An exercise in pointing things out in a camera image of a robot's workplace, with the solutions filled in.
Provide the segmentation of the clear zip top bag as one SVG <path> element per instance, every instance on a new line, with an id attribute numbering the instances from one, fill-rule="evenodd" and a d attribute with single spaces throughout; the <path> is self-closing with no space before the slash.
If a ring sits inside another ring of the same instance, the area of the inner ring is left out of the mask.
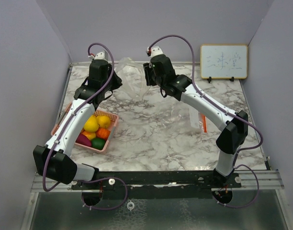
<path id="1" fill-rule="evenodd" d="M 122 91 L 133 100 L 143 100 L 150 88 L 146 84 L 143 65 L 125 57 L 118 62 L 115 72 L 122 79 Z"/>

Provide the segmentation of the yellow toy lemon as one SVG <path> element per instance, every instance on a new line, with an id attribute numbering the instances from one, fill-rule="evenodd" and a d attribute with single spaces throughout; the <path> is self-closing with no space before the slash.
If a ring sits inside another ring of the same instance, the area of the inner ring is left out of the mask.
<path id="1" fill-rule="evenodd" d="M 84 124 L 83 129 L 89 133 L 95 133 L 99 129 L 96 116 L 92 115 Z"/>

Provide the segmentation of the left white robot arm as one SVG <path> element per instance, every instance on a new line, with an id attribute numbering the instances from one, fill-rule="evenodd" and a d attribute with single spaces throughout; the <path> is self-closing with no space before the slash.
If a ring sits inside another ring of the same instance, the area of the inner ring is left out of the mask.
<path id="1" fill-rule="evenodd" d="M 69 184 L 82 181 L 88 189 L 98 186 L 99 177 L 92 166 L 77 164 L 71 158 L 72 149 L 83 126 L 94 114 L 100 103 L 106 100 L 106 92 L 122 85 L 113 67 L 105 59 L 95 59 L 89 67 L 89 75 L 76 89 L 68 114 L 55 134 L 44 146 L 33 150 L 37 172 L 43 178 Z"/>

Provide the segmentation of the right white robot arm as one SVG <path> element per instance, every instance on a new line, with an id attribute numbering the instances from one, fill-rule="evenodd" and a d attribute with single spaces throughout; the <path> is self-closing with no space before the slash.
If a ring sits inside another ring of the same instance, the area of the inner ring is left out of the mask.
<path id="1" fill-rule="evenodd" d="M 236 151 L 248 135 L 248 114 L 245 111 L 222 111 L 224 106 L 197 90 L 192 79 L 177 75 L 171 60 L 164 54 L 151 58 L 143 64 L 148 86 L 159 86 L 163 97 L 171 96 L 205 115 L 221 131 L 216 140 L 219 148 L 218 163 L 214 170 L 213 182 L 218 187 L 230 183 L 234 171 Z"/>

